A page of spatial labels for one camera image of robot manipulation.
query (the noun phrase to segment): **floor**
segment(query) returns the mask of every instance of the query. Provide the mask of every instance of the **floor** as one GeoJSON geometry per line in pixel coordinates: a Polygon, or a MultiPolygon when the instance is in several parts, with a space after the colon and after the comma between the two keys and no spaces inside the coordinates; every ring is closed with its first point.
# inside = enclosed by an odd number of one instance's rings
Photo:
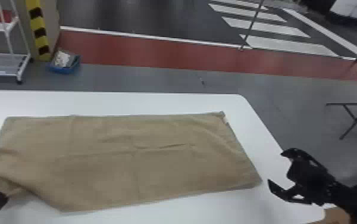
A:
{"type": "Polygon", "coordinates": [[[344,183],[357,183],[357,127],[340,141],[350,118],[341,108],[324,106],[357,101],[356,81],[94,64],[60,75],[38,62],[25,75],[23,85],[2,79],[0,89],[240,94],[283,149],[304,149],[344,183]]]}
{"type": "MultiPolygon", "coordinates": [[[[59,1],[62,28],[240,45],[258,7],[238,0],[95,2],[59,1]]],[[[316,23],[308,13],[271,6],[261,8],[245,45],[280,52],[357,57],[357,45],[316,23]]]]}

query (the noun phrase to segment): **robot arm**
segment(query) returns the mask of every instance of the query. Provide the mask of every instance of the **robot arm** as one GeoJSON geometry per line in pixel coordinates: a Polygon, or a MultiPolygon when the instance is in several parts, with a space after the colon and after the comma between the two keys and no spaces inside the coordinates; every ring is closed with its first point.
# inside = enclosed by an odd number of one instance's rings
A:
{"type": "Polygon", "coordinates": [[[283,189],[268,180],[270,191],[284,201],[301,204],[335,204],[346,211],[357,222],[357,185],[348,187],[335,180],[327,169],[308,153],[291,148],[281,153],[292,165],[287,173],[295,185],[283,189]]]}

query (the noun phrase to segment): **white floor line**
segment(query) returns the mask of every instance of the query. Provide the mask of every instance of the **white floor line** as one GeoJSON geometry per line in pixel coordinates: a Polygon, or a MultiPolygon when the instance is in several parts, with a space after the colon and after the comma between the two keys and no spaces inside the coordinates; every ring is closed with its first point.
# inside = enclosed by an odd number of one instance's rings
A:
{"type": "Polygon", "coordinates": [[[353,53],[355,53],[357,55],[357,46],[354,45],[353,43],[345,40],[344,38],[340,37],[339,35],[327,30],[326,28],[322,27],[321,25],[319,25],[318,23],[306,18],[304,15],[297,13],[294,10],[289,10],[289,9],[283,9],[285,12],[289,13],[290,15],[292,15],[293,17],[299,19],[300,21],[306,23],[307,25],[313,27],[315,30],[321,32],[322,34],[328,36],[329,38],[331,38],[332,40],[334,40],[335,42],[341,44],[342,46],[344,46],[345,48],[347,48],[348,50],[352,51],[353,53]]]}
{"type": "MultiPolygon", "coordinates": [[[[223,20],[226,21],[226,23],[228,23],[228,25],[230,25],[231,27],[237,27],[243,29],[248,29],[251,24],[251,21],[239,20],[237,18],[223,17],[223,20]]],[[[270,33],[280,33],[285,35],[302,36],[305,38],[310,38],[309,35],[300,31],[299,29],[289,26],[279,26],[279,25],[273,25],[268,23],[255,22],[253,24],[252,29],[264,31],[264,32],[270,32],[270,33]]]]}
{"type": "MultiPolygon", "coordinates": [[[[227,6],[215,5],[215,4],[209,4],[209,6],[212,7],[215,11],[218,11],[221,13],[230,13],[230,14],[235,14],[235,15],[246,15],[249,17],[253,17],[255,15],[255,11],[253,11],[253,10],[243,10],[241,8],[227,7],[227,6]]],[[[258,18],[263,18],[266,20],[275,20],[275,21],[280,21],[280,22],[287,22],[286,20],[279,17],[278,15],[270,14],[270,13],[259,13],[258,18]]]]}
{"type": "MultiPolygon", "coordinates": [[[[111,36],[127,36],[131,38],[144,38],[144,39],[155,39],[160,41],[172,41],[172,42],[181,42],[181,43],[194,43],[201,45],[210,45],[210,46],[225,46],[228,48],[239,48],[240,45],[231,44],[231,43],[217,43],[217,42],[208,42],[208,41],[194,41],[188,39],[180,39],[180,38],[166,38],[163,36],[151,36],[151,35],[142,35],[136,33],[123,33],[123,32],[115,32],[115,31],[105,31],[105,30],[96,30],[96,29],[85,29],[71,26],[61,26],[62,30],[75,31],[75,32],[84,32],[84,33],[97,33],[103,35],[111,35],[111,36]]],[[[244,46],[246,49],[252,49],[249,46],[244,46]]]]}
{"type": "Polygon", "coordinates": [[[222,3],[228,3],[228,4],[233,4],[233,5],[241,5],[241,6],[246,6],[246,7],[251,7],[251,8],[258,8],[259,4],[252,3],[252,2],[245,2],[245,1],[239,1],[239,0],[212,0],[215,2],[222,2],[222,3]]]}
{"type": "Polygon", "coordinates": [[[336,53],[326,48],[325,46],[314,43],[284,41],[272,38],[260,38],[258,36],[248,36],[246,41],[253,48],[338,57],[336,53]]]}

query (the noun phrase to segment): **red floor stripe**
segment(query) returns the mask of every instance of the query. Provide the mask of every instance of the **red floor stripe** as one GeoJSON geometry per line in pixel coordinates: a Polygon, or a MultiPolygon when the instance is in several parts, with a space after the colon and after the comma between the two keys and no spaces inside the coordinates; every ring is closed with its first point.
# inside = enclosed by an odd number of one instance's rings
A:
{"type": "Polygon", "coordinates": [[[83,63],[357,80],[357,64],[288,52],[249,50],[62,31],[59,46],[83,63]]]}

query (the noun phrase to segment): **beige towel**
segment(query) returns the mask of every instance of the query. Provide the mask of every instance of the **beige towel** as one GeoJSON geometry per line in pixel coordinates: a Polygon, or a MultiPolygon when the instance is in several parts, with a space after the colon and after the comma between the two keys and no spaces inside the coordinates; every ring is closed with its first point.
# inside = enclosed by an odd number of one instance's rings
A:
{"type": "Polygon", "coordinates": [[[0,191],[62,211],[104,209],[260,183],[224,114],[9,117],[0,191]]]}

